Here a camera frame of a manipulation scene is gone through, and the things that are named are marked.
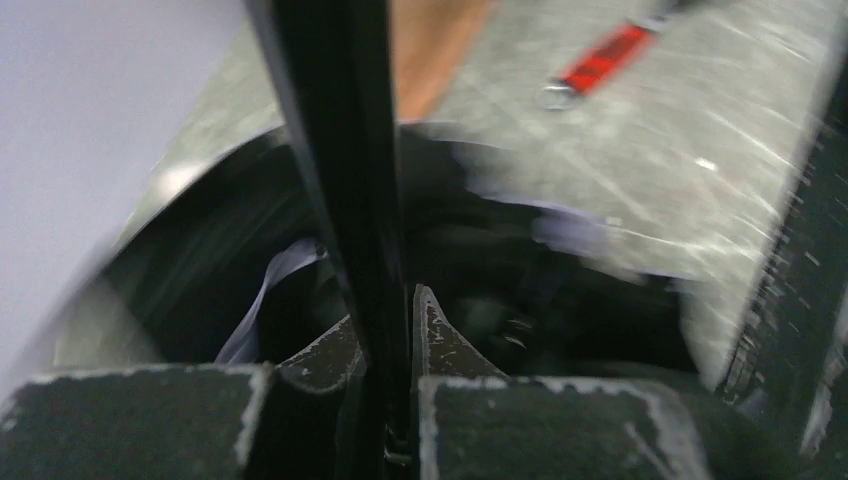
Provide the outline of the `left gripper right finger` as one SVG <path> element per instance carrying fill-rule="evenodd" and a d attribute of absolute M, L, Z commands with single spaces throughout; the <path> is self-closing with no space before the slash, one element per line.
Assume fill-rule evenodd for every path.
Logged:
<path fill-rule="evenodd" d="M 429 287 L 418 284 L 411 305 L 414 379 L 423 376 L 507 378 L 453 327 Z"/>

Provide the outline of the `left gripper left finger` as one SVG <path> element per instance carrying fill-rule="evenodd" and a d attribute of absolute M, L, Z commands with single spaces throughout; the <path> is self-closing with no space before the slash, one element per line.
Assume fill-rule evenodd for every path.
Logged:
<path fill-rule="evenodd" d="M 277 370 L 297 389 L 319 395 L 343 389 L 363 362 L 355 328 L 345 316 Z"/>

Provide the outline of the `lilac folding umbrella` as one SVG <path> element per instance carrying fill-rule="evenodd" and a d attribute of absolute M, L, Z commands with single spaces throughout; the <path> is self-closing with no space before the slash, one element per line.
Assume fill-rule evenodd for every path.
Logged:
<path fill-rule="evenodd" d="M 364 362 L 310 394 L 277 369 L 138 370 L 102 479 L 705 479 L 680 394 L 635 378 L 412 376 L 385 2 L 248 5 Z"/>

